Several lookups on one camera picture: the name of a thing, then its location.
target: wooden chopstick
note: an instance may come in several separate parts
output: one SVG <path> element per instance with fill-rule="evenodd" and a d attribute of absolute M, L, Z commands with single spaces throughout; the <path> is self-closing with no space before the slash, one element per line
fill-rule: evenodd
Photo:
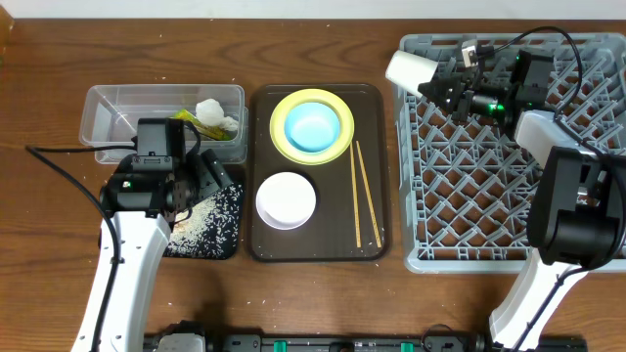
<path fill-rule="evenodd" d="M 361 146 L 359 141 L 356 141 L 356 150 L 359 153 L 359 162 L 361 163 L 361 174 L 363 175 L 363 183 L 365 184 L 365 195 L 368 197 L 368 205 L 370 206 L 370 215 L 372 216 L 372 226 L 374 226 L 374 235 L 376 236 L 376 245 L 380 248 L 379 225 L 376 222 L 376 214 L 374 213 L 374 205 L 372 204 L 372 195 L 370 195 L 370 184 L 368 183 L 368 176 L 365 172 L 365 164 L 363 163 L 363 156 L 361 155 Z"/>
<path fill-rule="evenodd" d="M 356 175 L 354 171 L 354 150 L 350 142 L 350 167 L 352 169 L 352 200 L 354 200 L 354 228 L 356 229 L 356 247 L 361 247 L 361 227 L 359 226 L 359 201 L 356 196 Z"/>

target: dish rack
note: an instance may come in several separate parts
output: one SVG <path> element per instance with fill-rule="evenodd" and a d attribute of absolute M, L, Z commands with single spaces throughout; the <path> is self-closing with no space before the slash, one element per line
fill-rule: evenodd
<path fill-rule="evenodd" d="M 438 62 L 436 78 L 460 75 L 461 44 L 498 47 L 517 34 L 412 34 L 400 50 Z M 583 62 L 583 84 L 565 120 L 604 151 L 626 154 L 626 38 L 571 35 Z M 555 55 L 547 105 L 573 94 L 576 61 L 560 34 L 531 34 L 486 62 L 488 83 L 508 85 L 520 48 Z M 405 266 L 415 273 L 514 273 L 531 247 L 526 218 L 541 178 L 532 156 L 478 115 L 456 123 L 425 97 L 393 86 L 400 160 L 400 214 Z M 626 271 L 621 257 L 600 269 Z"/>

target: wooden table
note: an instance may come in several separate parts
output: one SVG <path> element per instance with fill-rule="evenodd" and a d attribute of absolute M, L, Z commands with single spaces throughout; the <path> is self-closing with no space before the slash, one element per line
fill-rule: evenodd
<path fill-rule="evenodd" d="M 521 32 L 506 21 L 17 21 L 0 71 L 0 349 L 67 351 L 92 285 L 101 219 L 23 145 L 78 147 L 96 84 L 367 82 L 384 95 L 390 189 L 398 189 L 391 85 L 400 38 L 419 32 Z M 626 22 L 559 22 L 626 33 Z M 113 167 L 90 154 L 54 159 L 98 193 Z M 241 247 L 223 262 L 164 259 L 148 331 L 181 319 L 218 330 L 417 335 L 435 323 L 484 330 L 513 275 L 416 275 L 404 268 L 398 195 L 392 249 L 377 263 L 265 265 Z M 545 329 L 624 349 L 626 275 L 591 274 Z"/>

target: dark brown tray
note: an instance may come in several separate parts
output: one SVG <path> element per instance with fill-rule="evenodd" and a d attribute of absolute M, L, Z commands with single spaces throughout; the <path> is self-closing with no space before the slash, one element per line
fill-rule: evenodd
<path fill-rule="evenodd" d="M 350 173 L 350 149 L 322 165 L 307 166 L 288 160 L 274 147 L 269 122 L 274 107 L 289 93 L 320 88 L 337 94 L 354 116 L 354 160 L 359 199 L 361 248 L 356 246 Z M 384 138 L 384 114 L 379 90 L 368 84 L 270 85 L 252 97 L 250 119 L 251 189 L 247 247 L 261 261 L 355 261 L 380 258 L 391 239 L 389 183 Z M 382 247 L 378 248 L 356 153 L 359 141 L 367 171 Z M 306 177 L 317 195 L 311 218 L 294 230 L 281 231 L 258 216 L 256 192 L 265 179 L 279 172 Z"/>

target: white tissue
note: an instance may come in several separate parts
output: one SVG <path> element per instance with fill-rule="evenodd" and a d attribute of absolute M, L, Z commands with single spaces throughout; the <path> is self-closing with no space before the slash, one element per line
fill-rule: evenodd
<path fill-rule="evenodd" d="M 217 126 L 226 131 L 237 131 L 239 121 L 224 116 L 224 110 L 214 99 L 207 99 L 196 105 L 196 118 L 205 126 Z"/>

